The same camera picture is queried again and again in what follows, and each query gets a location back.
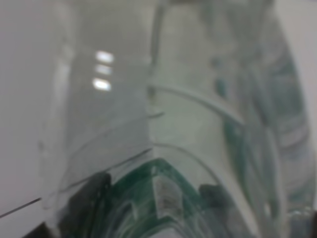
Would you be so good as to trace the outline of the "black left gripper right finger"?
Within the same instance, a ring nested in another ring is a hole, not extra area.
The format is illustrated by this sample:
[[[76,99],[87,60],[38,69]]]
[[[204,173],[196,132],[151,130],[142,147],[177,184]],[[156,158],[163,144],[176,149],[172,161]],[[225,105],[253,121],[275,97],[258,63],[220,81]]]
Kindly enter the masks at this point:
[[[314,216],[312,220],[311,238],[317,238],[317,211],[314,212]]]

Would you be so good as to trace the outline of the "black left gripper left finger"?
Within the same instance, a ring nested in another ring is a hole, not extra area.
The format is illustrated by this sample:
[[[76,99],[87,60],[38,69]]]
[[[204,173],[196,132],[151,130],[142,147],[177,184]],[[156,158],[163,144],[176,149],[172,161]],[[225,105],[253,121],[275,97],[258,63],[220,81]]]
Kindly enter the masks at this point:
[[[59,228],[58,226],[51,226],[47,223],[41,223],[29,233],[27,233],[24,238],[58,238]]]

